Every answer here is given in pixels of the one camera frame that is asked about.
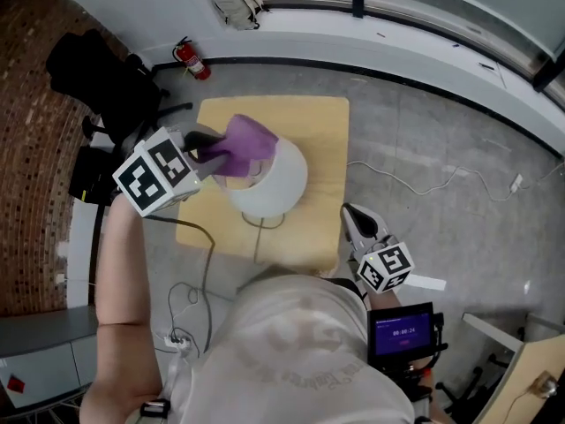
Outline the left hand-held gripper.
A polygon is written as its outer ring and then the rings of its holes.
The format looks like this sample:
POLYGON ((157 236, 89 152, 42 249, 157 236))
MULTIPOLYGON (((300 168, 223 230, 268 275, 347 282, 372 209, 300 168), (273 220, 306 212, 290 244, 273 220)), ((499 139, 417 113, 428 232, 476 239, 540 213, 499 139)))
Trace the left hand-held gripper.
MULTIPOLYGON (((222 135, 190 131, 184 137, 184 150, 210 148, 222 140, 222 135)), ((193 168, 170 133, 161 128, 140 141, 112 177, 119 191, 146 217, 198 193, 201 180, 225 163, 226 155, 218 155, 206 161, 197 159, 193 168)))

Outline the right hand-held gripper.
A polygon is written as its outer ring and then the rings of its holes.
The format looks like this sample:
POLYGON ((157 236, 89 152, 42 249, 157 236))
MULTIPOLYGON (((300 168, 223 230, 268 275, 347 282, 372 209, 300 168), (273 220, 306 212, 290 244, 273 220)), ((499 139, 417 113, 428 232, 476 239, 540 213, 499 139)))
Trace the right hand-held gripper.
POLYGON ((404 283, 413 270, 412 257, 404 242, 388 235, 379 214, 358 204, 344 203, 342 223, 351 248, 348 265, 357 279, 373 292, 392 291, 404 283))

